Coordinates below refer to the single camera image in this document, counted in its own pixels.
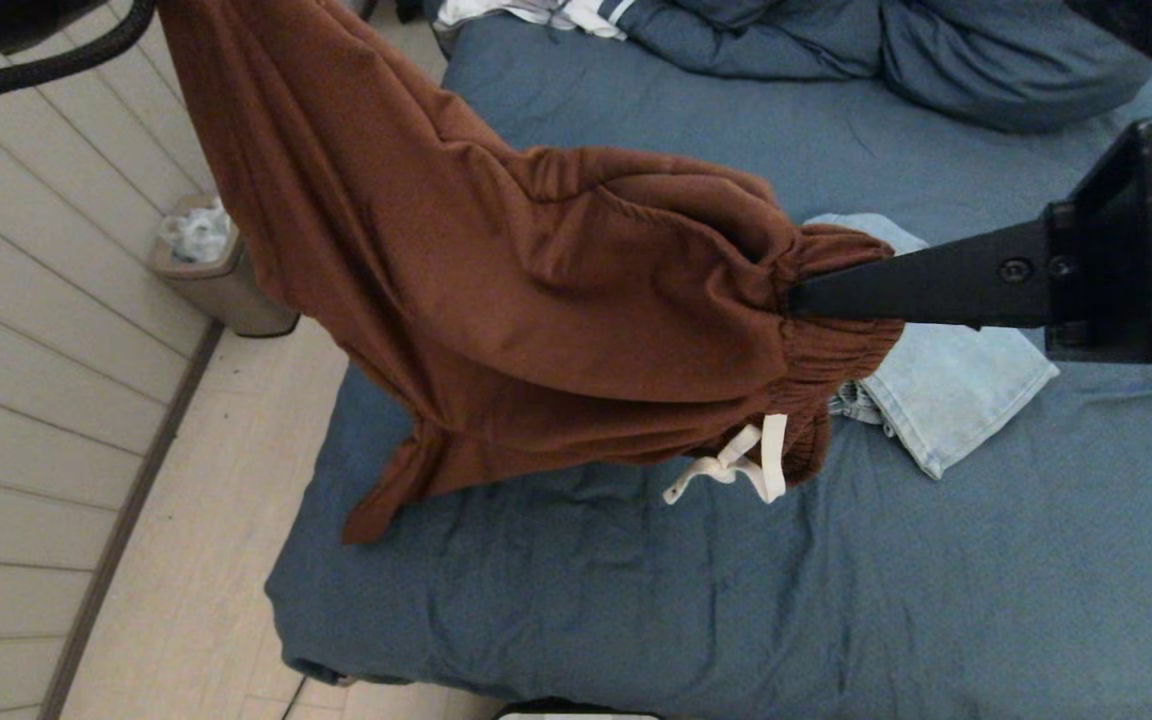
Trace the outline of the brown shorts with white print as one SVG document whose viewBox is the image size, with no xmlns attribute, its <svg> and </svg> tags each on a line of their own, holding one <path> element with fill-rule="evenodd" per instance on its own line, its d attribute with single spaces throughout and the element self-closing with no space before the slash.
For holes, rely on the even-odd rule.
<svg viewBox="0 0 1152 720">
<path fill-rule="evenodd" d="M 338 0 L 160 0 L 185 106 L 262 290 L 311 316 L 412 429 L 343 521 L 588 462 L 714 455 L 810 480 L 890 319 L 791 316 L 890 258 L 791 223 L 763 179 L 685 156 L 520 151 Z"/>
</svg>

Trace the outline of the light blue denim shorts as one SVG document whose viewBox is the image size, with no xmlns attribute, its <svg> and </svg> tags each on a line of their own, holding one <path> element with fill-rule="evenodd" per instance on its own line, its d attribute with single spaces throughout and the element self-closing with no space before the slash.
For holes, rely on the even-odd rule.
<svg viewBox="0 0 1152 720">
<path fill-rule="evenodd" d="M 842 384 L 828 410 L 882 429 L 923 473 L 942 480 L 1059 374 L 1020 331 L 908 323 L 881 365 Z"/>
</svg>

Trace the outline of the crumpled blue duvet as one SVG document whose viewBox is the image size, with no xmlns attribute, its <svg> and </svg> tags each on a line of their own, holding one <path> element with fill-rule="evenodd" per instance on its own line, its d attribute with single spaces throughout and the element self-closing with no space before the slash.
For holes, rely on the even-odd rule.
<svg viewBox="0 0 1152 720">
<path fill-rule="evenodd" d="M 876 78 L 1005 132 L 1117 109 L 1152 61 L 1064 0 L 602 0 L 599 15 L 672 65 L 723 78 Z"/>
</svg>

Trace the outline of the blue bed cover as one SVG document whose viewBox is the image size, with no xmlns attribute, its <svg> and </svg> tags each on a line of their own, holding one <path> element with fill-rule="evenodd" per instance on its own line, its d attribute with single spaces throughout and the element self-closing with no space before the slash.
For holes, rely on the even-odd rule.
<svg viewBox="0 0 1152 720">
<path fill-rule="evenodd" d="M 679 152 L 767 179 L 797 223 L 876 213 L 929 243 L 1025 222 L 1087 176 L 1123 108 L 1005 135 L 878 81 L 696 76 L 507 15 L 445 73 L 511 145 Z M 410 432 L 355 367 L 266 591 L 302 673 L 707 720 L 1152 720 L 1152 366 L 1064 364 L 932 480 L 838 418 L 814 482 L 664 488 L 588 465 L 434 498 L 374 544 L 346 511 Z"/>
</svg>

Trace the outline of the white striped garment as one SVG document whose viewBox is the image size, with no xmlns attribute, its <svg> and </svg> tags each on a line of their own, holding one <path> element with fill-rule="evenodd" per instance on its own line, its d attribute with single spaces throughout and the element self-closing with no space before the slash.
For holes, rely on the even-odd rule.
<svg viewBox="0 0 1152 720">
<path fill-rule="evenodd" d="M 626 40 L 620 22 L 637 0 L 444 0 L 435 10 L 435 32 L 449 35 L 476 18 L 511 15 L 535 26 L 577 31 Z"/>
</svg>

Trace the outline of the brown metal trash bin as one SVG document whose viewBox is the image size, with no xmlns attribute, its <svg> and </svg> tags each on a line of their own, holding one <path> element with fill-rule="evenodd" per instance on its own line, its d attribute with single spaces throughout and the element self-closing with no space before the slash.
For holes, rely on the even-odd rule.
<svg viewBox="0 0 1152 720">
<path fill-rule="evenodd" d="M 169 247 L 156 238 L 150 270 L 183 300 L 238 336 L 280 338 L 291 333 L 300 314 L 262 291 L 244 238 L 234 220 L 233 225 L 230 249 L 220 262 L 180 263 Z"/>
</svg>

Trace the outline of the clear plastic bin liner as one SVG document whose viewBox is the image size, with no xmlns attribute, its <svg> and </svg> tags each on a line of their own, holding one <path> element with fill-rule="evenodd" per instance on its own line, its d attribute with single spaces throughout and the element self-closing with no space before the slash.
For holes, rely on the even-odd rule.
<svg viewBox="0 0 1152 720">
<path fill-rule="evenodd" d="M 214 195 L 179 200 L 157 227 L 157 238 L 180 263 L 218 263 L 230 249 L 234 225 L 223 200 Z"/>
</svg>

